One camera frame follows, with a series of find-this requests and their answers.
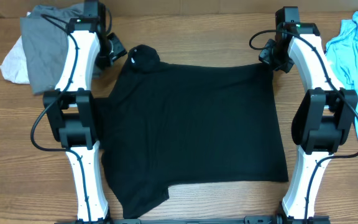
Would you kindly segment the black t-shirt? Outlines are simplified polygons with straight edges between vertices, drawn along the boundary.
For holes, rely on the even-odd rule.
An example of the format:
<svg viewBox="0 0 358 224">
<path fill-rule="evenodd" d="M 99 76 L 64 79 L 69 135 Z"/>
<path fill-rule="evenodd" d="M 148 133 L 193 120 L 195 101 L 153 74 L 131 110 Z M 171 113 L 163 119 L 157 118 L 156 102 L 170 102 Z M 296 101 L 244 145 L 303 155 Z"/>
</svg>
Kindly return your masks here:
<svg viewBox="0 0 358 224">
<path fill-rule="evenodd" d="M 95 103 L 106 181 L 126 219 L 166 201 L 173 185 L 288 180 L 273 72 L 262 63 L 176 65 L 138 45 Z"/>
</svg>

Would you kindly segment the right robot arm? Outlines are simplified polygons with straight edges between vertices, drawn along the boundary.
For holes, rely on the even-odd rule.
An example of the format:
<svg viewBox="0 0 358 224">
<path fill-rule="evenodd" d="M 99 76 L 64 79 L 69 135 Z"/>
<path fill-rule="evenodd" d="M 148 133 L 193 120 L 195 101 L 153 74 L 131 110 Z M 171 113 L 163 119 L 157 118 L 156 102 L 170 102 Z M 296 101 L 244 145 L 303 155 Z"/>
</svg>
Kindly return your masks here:
<svg viewBox="0 0 358 224">
<path fill-rule="evenodd" d="M 358 101 L 345 90 L 329 66 L 320 32 L 302 23 L 296 6 L 275 13 L 275 37 L 268 40 L 259 60 L 272 69 L 299 71 L 305 96 L 293 118 L 291 136 L 297 158 L 290 186 L 272 217 L 248 217 L 247 223 L 329 223 L 316 216 L 314 205 L 326 167 L 349 135 Z"/>
</svg>

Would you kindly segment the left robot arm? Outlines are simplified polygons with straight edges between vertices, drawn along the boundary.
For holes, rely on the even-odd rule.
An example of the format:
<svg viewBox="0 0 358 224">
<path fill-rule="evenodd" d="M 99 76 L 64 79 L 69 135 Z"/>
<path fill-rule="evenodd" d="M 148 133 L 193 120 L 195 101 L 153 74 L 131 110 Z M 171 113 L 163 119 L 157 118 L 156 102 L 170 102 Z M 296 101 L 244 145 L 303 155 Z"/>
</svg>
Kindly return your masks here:
<svg viewBox="0 0 358 224">
<path fill-rule="evenodd" d="M 53 137 L 71 165 L 78 200 L 76 223 L 111 223 L 99 168 L 97 115 L 91 82 L 127 52 L 111 31 L 111 11 L 98 0 L 85 1 L 83 14 L 64 22 L 68 39 L 62 75 L 43 95 Z"/>
</svg>

